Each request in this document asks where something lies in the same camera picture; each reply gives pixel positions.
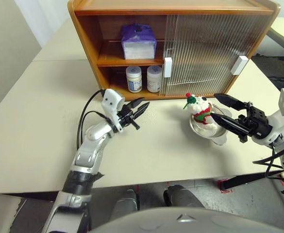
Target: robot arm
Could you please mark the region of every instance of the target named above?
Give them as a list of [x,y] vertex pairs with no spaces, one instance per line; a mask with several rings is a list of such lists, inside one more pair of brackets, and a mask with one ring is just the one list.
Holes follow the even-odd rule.
[[247,141],[247,136],[251,136],[255,143],[270,147],[276,153],[269,158],[254,161],[254,163],[263,164],[269,161],[272,163],[275,158],[280,157],[284,169],[284,89],[280,93],[280,109],[268,117],[262,110],[255,108],[251,102],[241,102],[225,94],[215,94],[215,97],[228,107],[238,111],[247,110],[247,116],[239,115],[238,119],[211,113],[220,126],[238,135],[242,143]]
[[90,230],[91,218],[89,205],[93,183],[102,177],[99,173],[103,150],[115,133],[122,133],[123,128],[133,124],[147,109],[149,102],[141,105],[143,98],[124,104],[124,97],[112,89],[106,89],[102,107],[108,120],[86,130],[84,140],[78,148],[62,191],[58,193],[53,208],[43,228],[49,232],[86,232]]

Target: black cable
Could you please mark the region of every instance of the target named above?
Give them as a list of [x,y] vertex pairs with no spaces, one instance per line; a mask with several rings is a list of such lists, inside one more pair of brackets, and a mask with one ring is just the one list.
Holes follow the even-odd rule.
[[82,126],[82,120],[83,120],[84,113],[85,113],[85,111],[86,111],[86,109],[87,109],[89,103],[92,101],[92,99],[93,99],[98,93],[100,93],[100,92],[102,93],[103,91],[104,91],[104,90],[102,90],[102,89],[96,91],[96,92],[90,97],[90,99],[88,100],[88,102],[87,102],[87,103],[85,104],[85,106],[84,106],[84,109],[83,109],[82,114],[81,114],[80,119],[79,119],[79,124],[78,124],[78,129],[77,129],[77,141],[76,141],[77,149],[79,148],[80,128],[81,128],[81,126]]
[[84,127],[84,120],[85,120],[85,117],[86,117],[89,113],[96,113],[96,114],[98,114],[100,117],[104,118],[105,120],[108,120],[108,117],[106,117],[104,114],[99,113],[99,112],[97,112],[97,111],[89,111],[89,112],[87,112],[87,113],[84,115],[83,119],[82,119],[82,126],[81,126],[81,128],[80,128],[80,142],[81,142],[81,143],[83,143],[83,127]]
[[[275,154],[275,151],[274,151],[274,147],[273,147],[273,148],[272,148],[272,156],[273,156],[274,154]],[[265,172],[265,177],[268,178],[268,179],[282,180],[282,181],[284,181],[284,179],[282,179],[282,178],[277,178],[277,177],[271,177],[271,176],[269,176],[269,171],[270,171],[271,167],[272,167],[272,166],[276,166],[276,165],[273,164],[273,160],[274,160],[274,159],[272,159],[272,160],[270,161],[270,163],[268,164],[267,170],[266,170],[266,172]]]
[[[268,163],[261,163],[261,164],[259,164],[259,165],[266,165],[266,166],[269,166],[270,164],[268,164]],[[276,168],[281,168],[281,169],[283,169],[282,166],[279,166],[279,165],[276,165],[276,164],[271,164],[271,166],[272,166],[272,167],[276,167]]]
[[253,161],[253,163],[254,163],[254,164],[265,163],[265,162],[271,161],[272,159],[279,158],[279,157],[281,157],[282,155],[284,155],[284,150],[282,150],[282,151],[280,151],[279,153],[276,153],[275,155],[270,156],[270,157],[268,157],[268,158],[266,158],[266,159],[261,159],[261,160]]

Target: pill bottle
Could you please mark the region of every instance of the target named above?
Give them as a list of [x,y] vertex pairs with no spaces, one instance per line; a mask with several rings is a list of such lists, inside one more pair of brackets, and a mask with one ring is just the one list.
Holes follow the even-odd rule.
[[142,90],[142,70],[140,67],[127,67],[126,75],[129,91],[136,93]]
[[150,92],[158,92],[161,86],[162,69],[159,66],[147,68],[147,89]]

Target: tissue box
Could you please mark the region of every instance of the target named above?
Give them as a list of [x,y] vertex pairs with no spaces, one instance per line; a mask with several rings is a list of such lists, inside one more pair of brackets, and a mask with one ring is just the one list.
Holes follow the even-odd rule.
[[121,44],[125,59],[153,59],[156,38],[149,25],[131,24],[122,26]]

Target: wooden cabinet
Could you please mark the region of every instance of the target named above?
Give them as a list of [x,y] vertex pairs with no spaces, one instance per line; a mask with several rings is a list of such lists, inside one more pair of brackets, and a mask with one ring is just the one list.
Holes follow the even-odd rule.
[[[280,6],[269,0],[70,0],[68,9],[100,87],[127,100],[156,100],[226,93],[237,78],[231,68],[239,56],[251,58]],[[121,26],[132,23],[151,26],[154,59],[124,59]],[[146,69],[164,66],[164,57],[173,60],[171,77],[162,78],[160,92],[148,92]],[[128,66],[142,68],[138,93],[128,90]]]

